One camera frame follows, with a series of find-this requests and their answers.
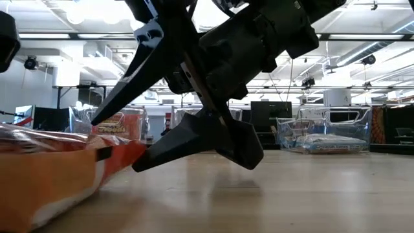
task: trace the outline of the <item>clear storage container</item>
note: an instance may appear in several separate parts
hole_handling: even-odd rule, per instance
[[[148,117],[142,107],[125,107],[97,126],[91,125],[97,107],[88,109],[69,108],[69,133],[116,135],[125,139],[145,140],[148,133]]]
[[[278,118],[282,150],[301,153],[369,151],[370,107],[304,107],[296,118]]]
[[[171,129],[180,124],[185,113],[195,115],[201,110],[201,107],[183,107],[172,109],[172,118],[171,118]],[[230,108],[230,114],[232,114],[233,119],[241,120],[242,109]]]

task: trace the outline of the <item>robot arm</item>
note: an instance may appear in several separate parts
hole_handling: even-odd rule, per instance
[[[177,94],[195,91],[203,108],[152,145],[133,165],[137,172],[194,153],[215,150],[247,169],[263,158],[251,124],[234,120],[227,101],[242,99],[259,72],[272,72],[284,50],[297,58],[319,45],[311,23],[345,0],[255,0],[206,34],[198,34],[187,0],[125,0],[137,20],[138,48],[124,77],[97,110],[99,124],[161,78]],[[244,1],[214,0],[238,6]]]

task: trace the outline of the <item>white wall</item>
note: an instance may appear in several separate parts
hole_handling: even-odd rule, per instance
[[[52,75],[43,71],[25,71],[23,64],[13,61],[9,70],[0,74],[0,110],[14,113],[17,106],[36,105],[56,108],[58,90],[52,88]],[[61,107],[74,105],[78,90],[69,91]],[[12,116],[0,115],[0,122],[11,122]]]

